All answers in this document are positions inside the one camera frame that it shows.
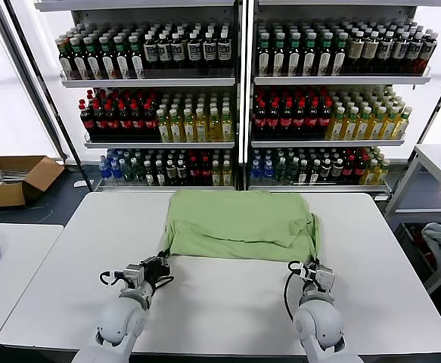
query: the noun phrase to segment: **water bottle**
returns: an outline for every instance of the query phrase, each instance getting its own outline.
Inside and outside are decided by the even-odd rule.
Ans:
[[[262,181],[262,172],[260,170],[259,161],[254,160],[250,168],[250,185],[260,185]]]

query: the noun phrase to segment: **yellow drink bottle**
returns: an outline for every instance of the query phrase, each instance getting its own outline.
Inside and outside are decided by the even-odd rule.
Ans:
[[[371,108],[363,107],[362,115],[356,120],[355,131],[353,131],[354,140],[363,140],[366,129],[368,128],[368,119],[370,118]]]

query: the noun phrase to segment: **bottle label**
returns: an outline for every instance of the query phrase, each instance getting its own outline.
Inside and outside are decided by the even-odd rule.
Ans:
[[[289,56],[289,67],[287,68],[287,75],[294,77],[297,75],[297,64],[299,63],[299,53],[293,53]]]
[[[120,70],[121,70],[121,76],[123,77],[123,79],[129,79],[129,70],[128,70],[128,62],[126,61],[126,57],[123,57],[122,55],[120,55],[117,58],[117,63],[120,66]]]
[[[366,128],[368,127],[367,123],[360,123],[358,126],[358,130],[356,130],[355,140],[363,140],[366,133]]]
[[[333,71],[331,72],[332,76],[339,76],[340,75],[341,68],[343,67],[344,56],[345,56],[344,53],[338,53],[334,57]]]
[[[381,137],[382,140],[390,140],[390,136],[392,135],[393,129],[395,128],[395,123],[389,123],[384,130],[384,134]]]
[[[180,142],[180,128],[177,125],[172,125],[172,136],[174,142]]]
[[[89,66],[91,67],[92,75],[94,79],[101,79],[101,70],[99,69],[98,60],[94,57],[87,58]]]
[[[377,58],[381,60],[386,60],[390,58],[390,55],[392,55],[393,50],[393,44],[394,42],[380,42],[378,45],[377,50]]]
[[[267,76],[267,66],[269,65],[269,55],[262,53],[259,56],[259,77]]]
[[[321,58],[319,59],[318,76],[326,76],[330,56],[331,54],[329,53],[321,54]]]
[[[202,59],[200,43],[188,44],[188,57],[190,61],[199,61]]]
[[[158,61],[158,52],[156,44],[145,44],[144,47],[144,56],[146,57],[146,61],[150,63],[154,63]]]
[[[87,79],[87,68],[85,68],[84,60],[82,58],[74,58],[74,62],[76,62],[77,69],[79,70],[79,74],[82,79]]]
[[[230,40],[226,43],[219,43],[219,59],[221,61],[229,61],[232,57]]]
[[[205,126],[197,126],[198,142],[205,142],[207,136],[205,135]]]
[[[143,62],[141,61],[141,57],[135,55],[132,57],[132,65],[135,68],[136,77],[143,78]]]
[[[158,129],[160,130],[161,141],[168,142],[169,141],[168,128],[166,126],[160,126],[158,127]]]
[[[355,123],[349,123],[346,127],[346,133],[344,134],[345,140],[352,140],[353,139],[353,131],[355,131]]]
[[[308,53],[304,56],[303,76],[311,76],[311,68],[313,61],[314,61],[313,53]]]
[[[102,57],[104,68],[106,68],[107,78],[115,79],[116,73],[114,72],[113,60],[110,57]]]
[[[185,48],[182,43],[172,43],[172,56],[175,62],[185,60]]]
[[[284,62],[284,55],[282,53],[277,53],[274,56],[274,69],[272,70],[273,77],[279,77],[281,75],[283,62]]]
[[[151,174],[147,174],[146,175],[146,182],[148,182],[148,185],[151,186],[153,185],[153,176]]]
[[[432,53],[434,49],[435,49],[435,43],[425,42],[418,57],[420,59],[428,61],[430,57],[432,57]]]
[[[185,125],[185,135],[187,138],[187,142],[195,141],[195,139],[193,137],[193,126],[192,125]]]
[[[72,79],[72,67],[70,66],[69,60],[67,58],[61,58],[59,61],[61,62],[62,69],[64,70],[67,79]]]
[[[205,57],[205,61],[214,61],[217,59],[217,47],[215,43],[207,43],[203,44],[203,56]]]

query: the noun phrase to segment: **gray floor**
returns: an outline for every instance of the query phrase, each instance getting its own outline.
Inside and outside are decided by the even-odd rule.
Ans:
[[[60,178],[51,186],[51,188],[42,195],[35,203],[31,203],[23,208],[0,209],[0,222],[7,223],[45,223],[45,224],[60,224],[66,225],[70,217],[80,204],[83,197],[87,194],[86,188],[74,188],[73,183],[82,180],[78,172],[65,172]],[[436,180],[427,173],[422,173],[420,178],[414,183],[406,199],[403,201],[401,207],[416,208],[422,207],[421,200],[426,200],[425,203],[430,203],[429,206],[441,207],[441,186]],[[390,221],[390,225],[394,228],[401,221],[394,219]],[[414,269],[423,268],[423,266],[415,263]],[[441,315],[441,287],[432,295],[432,300],[439,310]],[[0,363],[9,362],[11,359],[18,361],[31,362],[50,362],[50,357],[45,357],[37,352],[28,349],[0,349]],[[61,361],[70,361],[72,355],[70,353],[61,354]],[[149,362],[158,360],[160,357],[156,355],[136,355],[130,361]],[[299,358],[195,358],[195,357],[175,357],[175,361],[181,363],[215,363],[214,361],[246,361],[254,360],[255,362],[262,360],[269,360],[270,363],[282,361],[283,363],[300,363],[304,361]],[[441,363],[441,354],[435,355],[417,355],[417,356],[396,356],[396,357],[363,357],[366,362],[420,362],[420,363]]]

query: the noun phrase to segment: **shelf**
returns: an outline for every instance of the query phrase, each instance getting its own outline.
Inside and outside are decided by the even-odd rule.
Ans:
[[[40,11],[79,11],[127,8],[191,8],[204,6],[232,6],[234,0],[38,0]]]
[[[92,142],[87,140],[88,149],[232,149],[234,142]]]
[[[376,5],[441,7],[441,0],[259,0],[259,5]]]
[[[294,193],[389,193],[386,185],[251,185],[250,191]]]
[[[430,81],[430,70],[422,76],[255,77],[253,81],[256,85],[424,85]]]
[[[368,146],[400,146],[402,140],[303,140],[303,141],[251,141],[252,147],[368,147]]]

